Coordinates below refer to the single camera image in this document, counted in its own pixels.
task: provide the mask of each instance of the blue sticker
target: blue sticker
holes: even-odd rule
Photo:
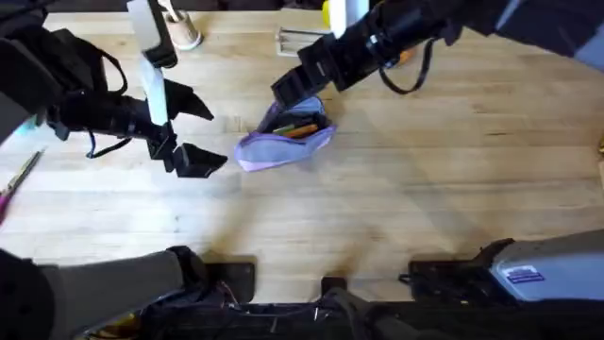
[[[502,270],[506,279],[513,284],[545,281],[545,278],[532,265],[520,265]]]

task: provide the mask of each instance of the wooden table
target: wooden table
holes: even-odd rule
[[[181,142],[232,155],[298,61],[276,56],[279,22],[319,12],[193,14],[206,34],[166,75],[194,86],[216,116],[181,115]],[[52,29],[117,57],[142,95],[125,14],[56,14]],[[395,281],[411,257],[470,256],[505,237],[538,239],[604,226],[596,152],[604,76],[572,60],[466,31],[438,43],[419,93],[400,97],[372,75],[321,93],[338,123],[309,161],[246,174],[230,159],[210,179],[181,179],[143,142],[87,160],[88,137],[48,128],[0,148],[2,182],[47,146],[15,196],[0,247],[39,263],[83,264],[188,245],[209,261],[255,259],[256,301],[314,298],[319,278],[347,274],[365,298],[406,298]],[[390,72],[412,84],[420,58]],[[109,69],[117,86],[117,73]],[[100,138],[100,145],[112,139]]]

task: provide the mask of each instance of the cable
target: cable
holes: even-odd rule
[[[424,59],[422,60],[422,68],[420,69],[417,81],[415,81],[415,85],[413,85],[412,88],[410,88],[409,90],[399,88],[388,78],[388,76],[386,75],[386,71],[384,71],[384,68],[380,67],[379,77],[381,77],[381,80],[384,82],[384,84],[393,92],[396,92],[397,94],[401,95],[410,94],[414,91],[419,90],[422,85],[424,85],[424,82],[426,81],[426,77],[428,76],[428,72],[430,70],[430,64],[432,62],[432,45],[439,39],[439,37],[431,38],[426,42],[426,46],[424,47]]]
[[[105,156],[108,153],[110,153],[111,151],[120,149],[132,141],[132,138],[125,138],[121,142],[118,142],[112,146],[102,149],[99,152],[94,153],[94,150],[96,149],[96,139],[94,138],[94,134],[92,133],[91,130],[88,130],[88,134],[91,137],[91,150],[86,154],[86,158],[89,158],[91,160],[95,159],[95,158],[99,158],[101,156]]]
[[[10,13],[7,13],[3,16],[0,16],[0,24],[7,22],[8,20],[12,20],[14,18],[20,17],[22,15],[28,14],[30,11],[34,11],[37,9],[44,9],[46,6],[54,4],[56,2],[58,2],[59,0],[42,0],[38,3],[32,3],[29,4],[28,6],[25,6],[23,8],[19,8],[17,10],[14,10]]]
[[[312,311],[315,308],[318,308],[320,305],[320,301],[321,299],[313,302],[311,305],[309,306],[304,306],[301,307],[295,311],[291,311],[291,312],[286,312],[286,313],[281,313],[281,314],[268,314],[268,313],[247,313],[245,311],[237,311],[240,312],[239,315],[240,316],[251,316],[251,317],[289,317],[292,315],[299,315],[299,314],[303,314],[309,311]]]
[[[86,154],[86,157],[89,159],[94,158],[94,150],[96,149],[96,138],[94,138],[94,134],[92,130],[88,130],[88,135],[91,137],[91,150]]]

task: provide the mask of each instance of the pencil case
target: pencil case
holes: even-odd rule
[[[279,127],[293,124],[315,124],[318,129],[303,138],[290,138],[273,133]],[[311,97],[289,110],[274,103],[250,134],[235,146],[235,159],[243,170],[251,172],[297,162],[312,156],[331,140],[336,126],[325,113],[321,99]]]

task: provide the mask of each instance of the gray device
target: gray device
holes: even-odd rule
[[[604,230],[516,241],[495,255],[489,271],[521,301],[604,300]]]

